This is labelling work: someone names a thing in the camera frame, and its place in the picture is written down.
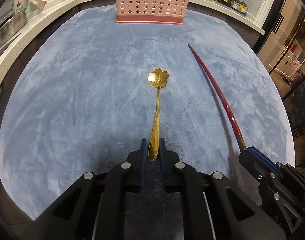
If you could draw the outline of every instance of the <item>utensil holder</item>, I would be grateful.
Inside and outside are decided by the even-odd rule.
[[[188,0],[116,0],[117,23],[183,24]]]

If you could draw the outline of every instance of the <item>metal pin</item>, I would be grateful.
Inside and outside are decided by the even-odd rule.
[[[274,194],[274,198],[275,200],[279,200],[279,194],[277,192]]]
[[[92,179],[94,177],[94,173],[92,172],[86,172],[84,174],[84,179]]]
[[[222,173],[220,173],[219,171],[216,171],[216,172],[213,173],[213,177],[214,177],[215,179],[222,179],[222,178],[223,178],[223,175],[222,175]]]
[[[130,163],[122,163],[122,164],[121,164],[121,167],[122,167],[123,169],[129,169],[129,168],[131,167],[131,164],[130,164]]]
[[[185,163],[178,162],[175,164],[175,167],[177,169],[183,169],[183,168],[185,168]]]

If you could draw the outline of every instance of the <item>metal strainer basket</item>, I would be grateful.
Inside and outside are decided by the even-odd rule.
[[[22,10],[9,21],[5,23],[0,29],[0,43],[5,44],[14,36],[27,22],[26,9]]]

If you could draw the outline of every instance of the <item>flower-shaped spoon head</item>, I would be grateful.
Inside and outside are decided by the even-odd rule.
[[[167,84],[169,74],[167,71],[162,71],[161,68],[156,68],[153,73],[149,74],[148,80],[154,88],[162,88]]]

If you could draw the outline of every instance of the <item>white countertop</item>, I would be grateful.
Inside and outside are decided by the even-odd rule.
[[[6,76],[8,70],[19,57],[25,47],[50,23],[60,17],[62,14],[77,6],[80,3],[92,0],[52,0],[45,5],[43,10],[35,10],[30,13],[28,23],[18,32],[20,33],[11,45],[5,50],[0,57],[0,85]],[[235,12],[233,9],[221,5],[213,0],[189,0],[189,2],[199,4],[216,11],[229,15],[232,18],[248,25],[261,34],[265,32],[250,19]]]

